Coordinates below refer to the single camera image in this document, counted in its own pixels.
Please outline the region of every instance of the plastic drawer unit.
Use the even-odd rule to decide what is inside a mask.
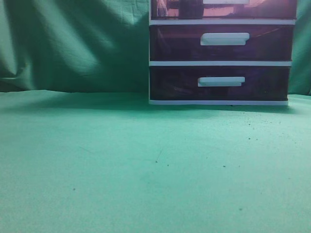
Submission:
[[[150,0],[150,104],[287,105],[297,0]]]

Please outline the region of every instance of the dark purple drawer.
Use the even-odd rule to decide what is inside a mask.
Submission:
[[[151,19],[295,19],[297,0],[151,0],[151,6]]]
[[[291,25],[150,26],[150,59],[290,61],[293,30]]]
[[[289,67],[150,67],[150,99],[287,101],[289,72]]]

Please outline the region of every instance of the drawer handle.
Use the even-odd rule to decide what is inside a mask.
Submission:
[[[198,87],[205,86],[242,86],[245,77],[203,77],[198,79]]]
[[[205,33],[201,36],[201,45],[246,45],[249,38],[249,33]]]
[[[249,4],[249,0],[203,0],[203,4]]]

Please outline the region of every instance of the table surface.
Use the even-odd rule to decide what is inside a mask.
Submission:
[[[1,233],[309,233],[311,97],[0,93]]]

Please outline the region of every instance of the green fabric backdrop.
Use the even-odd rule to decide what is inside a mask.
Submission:
[[[0,91],[148,91],[148,0],[0,0]],[[301,0],[290,93],[311,94]]]

